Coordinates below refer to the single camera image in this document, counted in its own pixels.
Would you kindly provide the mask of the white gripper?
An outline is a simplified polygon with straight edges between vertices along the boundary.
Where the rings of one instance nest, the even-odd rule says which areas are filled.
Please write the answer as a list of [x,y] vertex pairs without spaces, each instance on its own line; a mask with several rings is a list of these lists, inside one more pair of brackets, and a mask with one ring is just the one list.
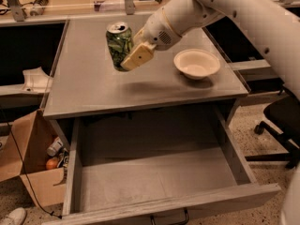
[[125,57],[121,67],[130,71],[154,57],[154,50],[165,51],[179,42],[181,36],[174,30],[165,7],[153,13],[143,28],[134,36],[133,50]]

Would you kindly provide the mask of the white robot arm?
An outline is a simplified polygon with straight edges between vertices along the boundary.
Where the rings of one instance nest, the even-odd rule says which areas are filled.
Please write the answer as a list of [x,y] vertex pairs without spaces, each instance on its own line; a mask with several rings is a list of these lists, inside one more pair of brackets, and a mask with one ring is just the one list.
[[134,47],[121,62],[132,70],[148,62],[155,50],[167,50],[188,30],[204,27],[225,16],[247,37],[284,81],[288,96],[266,108],[281,130],[285,145],[299,141],[300,21],[270,0],[171,0],[147,20],[134,37]]

